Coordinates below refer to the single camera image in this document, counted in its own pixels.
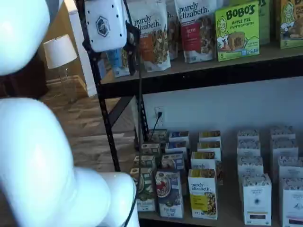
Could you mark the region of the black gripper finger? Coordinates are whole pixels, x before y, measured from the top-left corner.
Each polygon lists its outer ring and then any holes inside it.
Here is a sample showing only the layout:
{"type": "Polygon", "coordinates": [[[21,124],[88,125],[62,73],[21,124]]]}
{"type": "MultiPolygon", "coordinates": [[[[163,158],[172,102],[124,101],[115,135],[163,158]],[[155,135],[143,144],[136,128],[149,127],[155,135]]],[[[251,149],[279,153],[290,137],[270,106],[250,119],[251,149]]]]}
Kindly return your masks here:
{"type": "Polygon", "coordinates": [[[91,48],[91,44],[88,38],[85,38],[82,42],[82,45],[88,55],[94,54],[95,52],[91,48]]]}
{"type": "Polygon", "coordinates": [[[136,73],[136,53],[139,44],[139,29],[129,22],[125,22],[126,32],[127,32],[127,40],[123,49],[126,51],[127,55],[127,63],[130,75],[134,75],[136,73]]]}

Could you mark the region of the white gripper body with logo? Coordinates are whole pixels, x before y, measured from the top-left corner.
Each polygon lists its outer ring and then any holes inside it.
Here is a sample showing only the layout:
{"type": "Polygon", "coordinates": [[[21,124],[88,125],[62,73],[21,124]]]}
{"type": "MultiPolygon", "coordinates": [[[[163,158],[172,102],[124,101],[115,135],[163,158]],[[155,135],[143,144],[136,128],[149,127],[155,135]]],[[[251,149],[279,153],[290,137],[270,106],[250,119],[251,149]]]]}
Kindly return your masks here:
{"type": "Polygon", "coordinates": [[[84,8],[93,51],[106,52],[125,46],[126,9],[122,0],[86,0],[84,8]]]}

